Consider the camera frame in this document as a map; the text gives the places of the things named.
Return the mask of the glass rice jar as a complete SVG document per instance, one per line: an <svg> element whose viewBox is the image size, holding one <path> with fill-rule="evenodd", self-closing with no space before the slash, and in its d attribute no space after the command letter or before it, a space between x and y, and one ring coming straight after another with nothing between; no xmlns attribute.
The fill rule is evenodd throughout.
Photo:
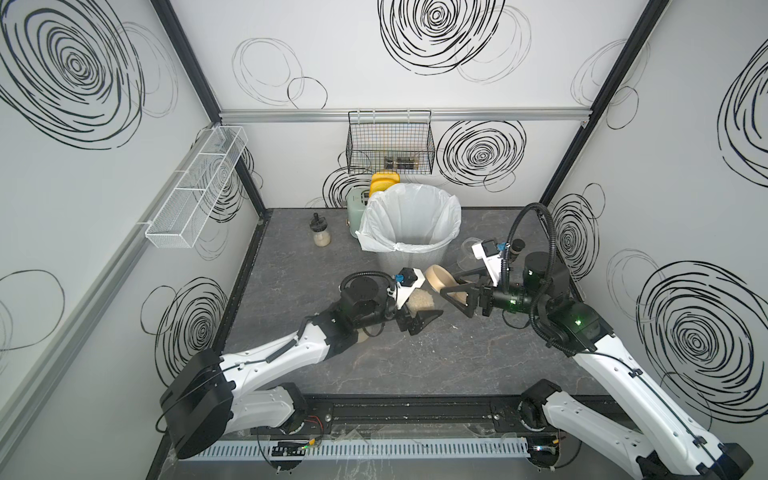
<svg viewBox="0 0 768 480"><path fill-rule="evenodd" d="M476 237L469 237L462 242L457 256L457 266L460 271L473 270L484 266L483 261L475 256L473 250L474 245L481 242L482 240Z"/></svg>

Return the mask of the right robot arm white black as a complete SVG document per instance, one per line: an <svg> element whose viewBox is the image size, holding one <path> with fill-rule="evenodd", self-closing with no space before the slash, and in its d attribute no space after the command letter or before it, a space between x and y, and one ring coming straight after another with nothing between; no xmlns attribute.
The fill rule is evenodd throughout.
<svg viewBox="0 0 768 480"><path fill-rule="evenodd" d="M494 310L528 315L537 335L590 373L636 426L624 427L542 379L518 404L525 428L569 433L635 479L740 479L752 467L742 446L721 442L688 415L631 358L610 325L571 295L569 271L559 259L528 254L521 282L508 288L502 286L500 256L482 262L457 275L433 265L427 279L467 317Z"/></svg>

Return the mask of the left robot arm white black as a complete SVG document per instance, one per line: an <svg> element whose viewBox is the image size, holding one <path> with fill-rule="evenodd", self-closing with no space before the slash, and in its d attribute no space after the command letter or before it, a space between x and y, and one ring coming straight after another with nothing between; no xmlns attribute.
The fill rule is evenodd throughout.
<svg viewBox="0 0 768 480"><path fill-rule="evenodd" d="M238 353L196 353L160 398L161 419L177 458L194 457L222 436L259 427L284 433L308 419L305 398L280 378L333 358L369 337L370 327L396 323L415 336L439 318L420 270L345 277L340 297L282 338Z"/></svg>

